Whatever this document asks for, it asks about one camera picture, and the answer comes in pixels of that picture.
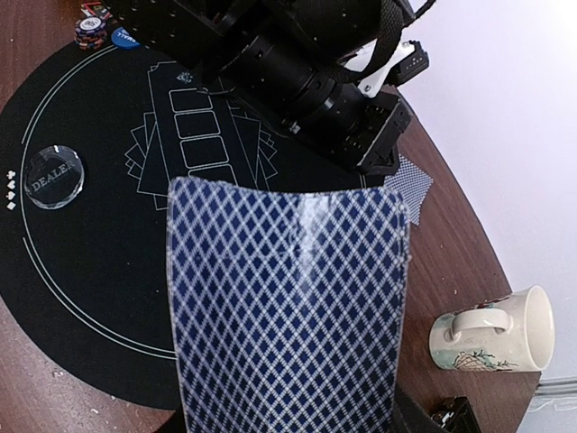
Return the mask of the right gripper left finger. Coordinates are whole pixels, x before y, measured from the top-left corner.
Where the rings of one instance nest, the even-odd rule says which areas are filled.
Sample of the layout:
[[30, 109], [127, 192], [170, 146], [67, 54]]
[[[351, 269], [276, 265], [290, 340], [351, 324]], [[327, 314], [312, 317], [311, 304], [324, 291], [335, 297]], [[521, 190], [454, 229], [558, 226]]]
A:
[[186, 433], [186, 421], [181, 412], [175, 412], [158, 429], [157, 433]]

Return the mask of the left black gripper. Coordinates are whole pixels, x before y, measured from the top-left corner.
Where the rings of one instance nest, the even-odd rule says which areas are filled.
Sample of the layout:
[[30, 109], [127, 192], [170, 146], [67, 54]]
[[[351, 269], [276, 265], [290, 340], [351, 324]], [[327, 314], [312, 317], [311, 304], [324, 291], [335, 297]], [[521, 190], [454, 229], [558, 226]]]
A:
[[341, 168], [358, 174], [394, 174], [397, 142], [411, 121], [395, 94], [366, 97], [358, 88], [335, 88], [321, 106], [293, 123], [300, 143]]

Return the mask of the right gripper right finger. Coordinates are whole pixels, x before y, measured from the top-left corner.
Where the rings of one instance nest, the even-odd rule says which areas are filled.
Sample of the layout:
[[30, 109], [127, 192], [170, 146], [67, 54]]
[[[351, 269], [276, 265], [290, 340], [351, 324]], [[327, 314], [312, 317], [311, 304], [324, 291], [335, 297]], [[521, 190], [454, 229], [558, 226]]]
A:
[[391, 431], [393, 433], [446, 432], [403, 390], [395, 390]]

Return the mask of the blue patterned playing card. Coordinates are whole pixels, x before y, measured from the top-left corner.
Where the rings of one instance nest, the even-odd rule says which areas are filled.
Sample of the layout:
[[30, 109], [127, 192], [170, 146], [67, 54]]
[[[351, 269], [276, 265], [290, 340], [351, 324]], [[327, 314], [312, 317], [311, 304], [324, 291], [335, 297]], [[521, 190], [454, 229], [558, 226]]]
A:
[[402, 196], [409, 211], [410, 222], [416, 226], [420, 225], [421, 208], [433, 184], [433, 178], [405, 156], [399, 158], [398, 171], [384, 180], [386, 187], [396, 190]]

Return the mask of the cream ceramic mug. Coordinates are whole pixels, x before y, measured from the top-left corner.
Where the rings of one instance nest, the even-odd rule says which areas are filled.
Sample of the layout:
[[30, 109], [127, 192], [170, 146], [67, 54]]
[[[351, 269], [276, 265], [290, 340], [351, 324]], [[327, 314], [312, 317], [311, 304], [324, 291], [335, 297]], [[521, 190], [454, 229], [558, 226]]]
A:
[[445, 313], [429, 333], [431, 359], [443, 370], [541, 372], [551, 363], [554, 345], [552, 305], [538, 285]]

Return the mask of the grey card deck box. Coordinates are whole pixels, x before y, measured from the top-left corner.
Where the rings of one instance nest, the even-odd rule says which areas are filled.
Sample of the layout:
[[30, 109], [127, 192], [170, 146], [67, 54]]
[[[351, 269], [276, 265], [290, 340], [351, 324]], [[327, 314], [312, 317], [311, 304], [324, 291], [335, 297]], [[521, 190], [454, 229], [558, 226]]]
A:
[[281, 193], [174, 179], [167, 280], [187, 430], [388, 430], [409, 229], [384, 186]]

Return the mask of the blue small blind button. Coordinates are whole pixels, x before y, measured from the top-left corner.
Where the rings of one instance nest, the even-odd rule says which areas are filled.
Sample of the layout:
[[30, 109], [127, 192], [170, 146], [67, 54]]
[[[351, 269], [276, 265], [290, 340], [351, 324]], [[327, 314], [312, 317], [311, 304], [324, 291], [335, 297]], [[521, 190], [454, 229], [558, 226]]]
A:
[[141, 46], [123, 27], [112, 31], [111, 41], [114, 46], [123, 50], [132, 50]]

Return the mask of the clear black dealer button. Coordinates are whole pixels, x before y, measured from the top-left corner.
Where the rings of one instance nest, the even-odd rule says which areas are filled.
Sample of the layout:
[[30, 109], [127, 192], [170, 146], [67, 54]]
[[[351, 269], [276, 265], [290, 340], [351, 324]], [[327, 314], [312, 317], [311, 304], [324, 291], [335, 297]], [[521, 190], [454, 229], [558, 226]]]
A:
[[37, 207], [55, 210], [68, 205], [83, 190], [86, 171], [78, 153], [53, 144], [35, 153], [23, 172], [28, 199]]

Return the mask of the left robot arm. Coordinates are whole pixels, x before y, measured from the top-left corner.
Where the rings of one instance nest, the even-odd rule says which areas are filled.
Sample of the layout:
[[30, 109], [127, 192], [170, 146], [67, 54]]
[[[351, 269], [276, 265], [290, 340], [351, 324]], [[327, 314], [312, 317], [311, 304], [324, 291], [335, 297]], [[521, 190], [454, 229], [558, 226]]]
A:
[[393, 175], [409, 114], [398, 96], [362, 93], [391, 66], [398, 86], [428, 67], [419, 42], [393, 54], [405, 28], [430, 8], [407, 1], [109, 1], [138, 42], [207, 80], [224, 77], [316, 154], [361, 175]]

